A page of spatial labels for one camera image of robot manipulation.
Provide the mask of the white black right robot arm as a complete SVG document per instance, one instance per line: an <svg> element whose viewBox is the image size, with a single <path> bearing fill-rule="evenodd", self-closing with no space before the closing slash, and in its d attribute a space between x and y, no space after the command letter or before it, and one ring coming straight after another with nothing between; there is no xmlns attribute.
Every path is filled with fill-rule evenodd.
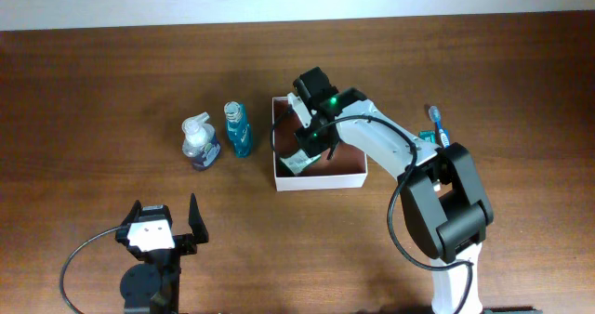
<svg viewBox="0 0 595 314"><path fill-rule="evenodd" d="M338 91L318 67L288 94L301 126L299 160L331 159L341 143L380 164L397 181L387 226L401 255L432 274L435 313L481 313L477 265L494 211L469 151L438 145L384 115L362 91Z"/></svg>

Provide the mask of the green white soap packet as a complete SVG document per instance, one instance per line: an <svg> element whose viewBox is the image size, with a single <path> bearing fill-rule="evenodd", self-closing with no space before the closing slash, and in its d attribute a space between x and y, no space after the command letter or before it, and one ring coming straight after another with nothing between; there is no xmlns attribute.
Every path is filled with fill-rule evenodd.
<svg viewBox="0 0 595 314"><path fill-rule="evenodd" d="M299 150L291 156L281 157L280 161L294 176L298 176L320 159L320 155L310 157L304 150Z"/></svg>

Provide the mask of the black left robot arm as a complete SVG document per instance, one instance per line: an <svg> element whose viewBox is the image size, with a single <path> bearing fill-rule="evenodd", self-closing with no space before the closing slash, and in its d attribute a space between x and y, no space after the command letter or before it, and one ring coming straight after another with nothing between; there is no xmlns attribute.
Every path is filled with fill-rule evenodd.
<svg viewBox="0 0 595 314"><path fill-rule="evenodd" d="M166 205L133 204L114 236L138 260L120 281L125 313L179 311L180 259L195 255L199 244L209 242L194 195L190 196L188 224L189 233L175 235Z"/></svg>

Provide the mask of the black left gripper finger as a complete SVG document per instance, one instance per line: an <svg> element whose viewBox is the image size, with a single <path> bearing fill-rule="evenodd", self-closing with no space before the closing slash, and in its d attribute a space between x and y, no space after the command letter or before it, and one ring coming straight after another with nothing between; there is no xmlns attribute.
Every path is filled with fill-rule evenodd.
<svg viewBox="0 0 595 314"><path fill-rule="evenodd" d="M121 225L127 226L131 223L134 223L138 219L139 213L141 210L142 210L141 202L139 200L135 200L134 204L131 207L131 210L126 215L126 217L122 221Z"/></svg>
<svg viewBox="0 0 595 314"><path fill-rule="evenodd" d="M190 197L188 223L192 230L193 241L196 244L209 242L208 230L206 228L205 222L201 217L196 196L194 193L192 193Z"/></svg>

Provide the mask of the blue white capped toothbrush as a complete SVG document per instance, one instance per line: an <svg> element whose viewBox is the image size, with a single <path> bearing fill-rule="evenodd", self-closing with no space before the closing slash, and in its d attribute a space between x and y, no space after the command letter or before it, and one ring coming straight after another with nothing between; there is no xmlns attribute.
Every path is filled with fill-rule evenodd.
<svg viewBox="0 0 595 314"><path fill-rule="evenodd" d="M438 132L438 138L441 142L441 145L443 148L447 148L450 146L450 137L447 133L447 131L443 128L442 125L442 115L438 109L437 106L430 106L429 110L429 118L430 120L435 124L437 132Z"/></svg>

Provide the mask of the pink cardboard box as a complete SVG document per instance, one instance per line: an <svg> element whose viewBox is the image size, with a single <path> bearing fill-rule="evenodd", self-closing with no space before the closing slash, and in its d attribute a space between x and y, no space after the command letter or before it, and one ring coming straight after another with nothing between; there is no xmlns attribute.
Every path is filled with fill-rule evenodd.
<svg viewBox="0 0 595 314"><path fill-rule="evenodd" d="M288 156L298 150L294 132L300 127L301 122L295 114L275 127L272 139L276 151L273 155L273 173L278 191L350 189L360 188L364 184L368 174L368 158L362 151L343 142L337 146L330 161L326 159L326 150L317 162L294 176L278 156Z"/></svg>

